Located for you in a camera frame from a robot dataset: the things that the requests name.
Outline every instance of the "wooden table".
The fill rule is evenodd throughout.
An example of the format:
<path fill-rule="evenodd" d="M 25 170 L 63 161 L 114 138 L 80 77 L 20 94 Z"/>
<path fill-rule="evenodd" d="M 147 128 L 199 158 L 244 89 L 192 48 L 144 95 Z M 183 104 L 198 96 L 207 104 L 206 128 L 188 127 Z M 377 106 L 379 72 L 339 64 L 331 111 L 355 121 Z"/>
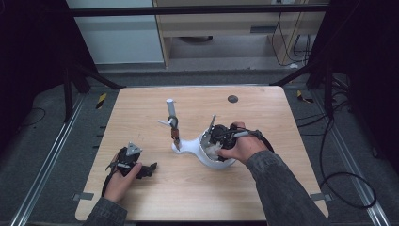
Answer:
<path fill-rule="evenodd" d="M 236 95 L 238 102 L 228 101 Z M 121 204 L 127 220 L 265 220 L 255 182 L 240 162 L 222 170 L 209 169 L 196 156 L 171 150 L 166 121 L 166 99 L 175 101 L 180 136 L 194 139 L 215 124 L 229 126 L 244 121 L 259 129 L 273 145 L 298 181 L 311 193 L 319 193 L 310 160 L 295 125 L 285 93 L 280 87 L 161 87 L 122 89 L 106 127 L 76 218 L 85 220 L 101 196 L 105 171 L 117 151 L 129 141 L 143 149 L 139 161 L 158 168 L 150 178 L 135 180 Z M 327 216 L 324 201 L 316 204 Z"/>

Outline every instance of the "sleeve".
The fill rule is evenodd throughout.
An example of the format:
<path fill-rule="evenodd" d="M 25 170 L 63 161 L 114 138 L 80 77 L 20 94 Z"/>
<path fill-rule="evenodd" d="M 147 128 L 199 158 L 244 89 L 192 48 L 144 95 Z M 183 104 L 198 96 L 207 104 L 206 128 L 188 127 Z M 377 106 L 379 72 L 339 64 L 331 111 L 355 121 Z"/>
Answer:
<path fill-rule="evenodd" d="M 269 151 L 256 153 L 247 161 L 247 168 L 255 179 L 269 225 L 329 225 L 278 155 Z"/>
<path fill-rule="evenodd" d="M 83 225 L 123 225 L 126 220 L 126 215 L 127 211 L 125 209 L 116 203 L 101 197 L 93 207 L 93 210 Z"/>

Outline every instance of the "gray floor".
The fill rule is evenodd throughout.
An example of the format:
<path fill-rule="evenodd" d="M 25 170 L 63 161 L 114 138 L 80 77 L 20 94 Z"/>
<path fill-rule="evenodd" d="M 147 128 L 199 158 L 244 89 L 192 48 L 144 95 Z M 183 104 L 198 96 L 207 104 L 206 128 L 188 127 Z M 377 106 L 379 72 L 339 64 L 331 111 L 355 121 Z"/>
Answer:
<path fill-rule="evenodd" d="M 171 61 L 167 69 L 136 69 L 134 73 L 106 72 L 104 76 L 126 86 L 186 86 L 186 85 L 231 85 L 231 84 L 268 84 L 280 80 L 294 69 L 281 67 L 273 57 L 273 50 L 265 36 L 254 37 L 214 37 L 208 42 L 175 39 L 171 52 Z M 319 104 L 299 101 L 296 91 L 301 89 L 304 97 L 318 100 L 322 89 L 308 91 L 303 83 L 303 75 L 285 87 L 287 99 L 296 119 L 321 114 Z M 72 200 L 74 193 L 79 193 L 85 186 L 97 147 L 101 142 L 118 92 L 89 79 L 92 89 L 84 95 L 82 109 L 73 125 L 56 164 L 49 175 L 33 209 L 31 224 L 79 224 L 74 218 L 77 202 Z M 102 109 L 95 109 L 99 96 L 106 92 L 107 97 Z M 337 103 L 345 100 L 338 95 Z M 55 87 L 38 95 L 34 107 L 25 120 L 18 136 L 8 146 L 10 155 L 0 162 L 0 225 L 8 224 L 24 200 L 30 186 L 40 171 L 42 163 L 52 148 L 58 132 L 61 130 L 64 105 L 63 89 Z M 353 155 L 364 177 L 375 188 L 378 204 L 386 214 L 391 225 L 399 225 L 399 177 L 385 159 L 372 155 L 372 146 L 364 135 L 362 127 L 350 105 L 335 112 L 337 129 L 346 148 Z M 314 118 L 298 120 L 304 124 Z M 322 181 L 319 167 L 319 153 L 322 134 L 326 121 L 319 121 L 311 126 L 300 128 L 306 150 L 319 182 Z M 326 174 L 347 170 L 340 148 L 332 131 L 328 133 L 324 147 L 324 169 Z M 359 190 L 354 181 L 347 177 L 331 180 L 331 184 L 351 202 L 361 204 Z M 326 194 L 330 190 L 322 188 Z M 372 210 L 359 210 L 350 207 L 332 195 L 333 201 L 327 202 L 329 219 L 334 225 L 390 225 L 372 221 Z"/>

